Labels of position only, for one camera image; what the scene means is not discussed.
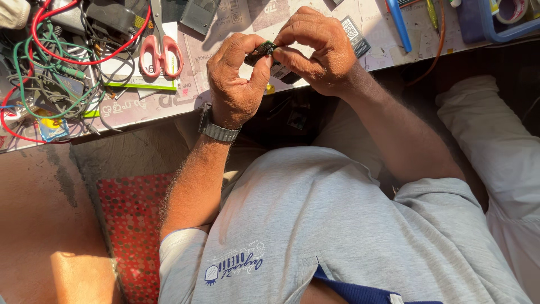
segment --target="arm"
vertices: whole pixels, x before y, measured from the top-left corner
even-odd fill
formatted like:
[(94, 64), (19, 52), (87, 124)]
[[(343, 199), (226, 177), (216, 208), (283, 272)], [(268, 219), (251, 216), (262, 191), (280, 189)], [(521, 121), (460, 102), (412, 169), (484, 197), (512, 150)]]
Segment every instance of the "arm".
[[(233, 34), (208, 60), (214, 124), (237, 130), (257, 111), (273, 60), (271, 57), (260, 59), (249, 80), (238, 78), (238, 70), (246, 53), (264, 41), (257, 35)], [(210, 230), (210, 224), (218, 214), (229, 147), (230, 143), (201, 135), (178, 170), (161, 206), (160, 241), (178, 229)]]
[[(311, 58), (287, 47), (295, 41), (315, 49)], [(398, 180), (464, 180), (439, 136), (362, 69), (337, 19), (303, 6), (283, 26), (274, 43), (281, 46), (273, 54), (276, 60), (297, 71), (319, 93), (340, 97), (351, 105)]]

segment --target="hand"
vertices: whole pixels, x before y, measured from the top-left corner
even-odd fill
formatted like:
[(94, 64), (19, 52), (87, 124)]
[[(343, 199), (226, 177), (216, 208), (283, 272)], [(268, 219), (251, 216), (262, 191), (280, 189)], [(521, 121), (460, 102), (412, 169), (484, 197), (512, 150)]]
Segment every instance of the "hand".
[(265, 41), (255, 34), (234, 33), (206, 63), (214, 124), (237, 130), (257, 112), (273, 60), (271, 56), (261, 58), (249, 80), (238, 78), (238, 70), (246, 54)]
[[(310, 58), (287, 46), (295, 41), (315, 49)], [(345, 99), (363, 77), (371, 78), (358, 63), (339, 20), (325, 17), (307, 6), (291, 16), (274, 43), (279, 48), (272, 56), (323, 95)]]

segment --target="red polka dot paper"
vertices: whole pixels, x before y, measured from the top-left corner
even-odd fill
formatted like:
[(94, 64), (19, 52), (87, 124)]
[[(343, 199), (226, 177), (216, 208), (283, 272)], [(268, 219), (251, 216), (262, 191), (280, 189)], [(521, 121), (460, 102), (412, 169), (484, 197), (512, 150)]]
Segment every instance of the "red polka dot paper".
[(158, 302), (158, 211), (171, 178), (159, 174), (96, 183), (128, 303)]

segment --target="packing tape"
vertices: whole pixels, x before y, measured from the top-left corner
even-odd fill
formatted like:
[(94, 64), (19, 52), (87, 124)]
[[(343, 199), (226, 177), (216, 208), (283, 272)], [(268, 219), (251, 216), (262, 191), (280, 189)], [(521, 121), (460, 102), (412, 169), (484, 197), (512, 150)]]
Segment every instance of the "packing tape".
[(514, 24), (525, 16), (529, 6), (528, 0), (497, 0), (499, 13), (497, 20), (502, 24)]

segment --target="black watch strap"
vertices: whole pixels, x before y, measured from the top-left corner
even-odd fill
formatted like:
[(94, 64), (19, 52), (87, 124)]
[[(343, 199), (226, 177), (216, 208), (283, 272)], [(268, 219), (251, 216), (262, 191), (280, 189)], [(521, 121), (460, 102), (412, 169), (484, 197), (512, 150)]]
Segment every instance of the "black watch strap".
[(202, 117), (199, 124), (199, 133), (205, 134), (217, 141), (232, 142), (240, 133), (238, 130), (229, 130), (215, 125), (211, 122), (212, 106), (208, 103), (204, 104)]

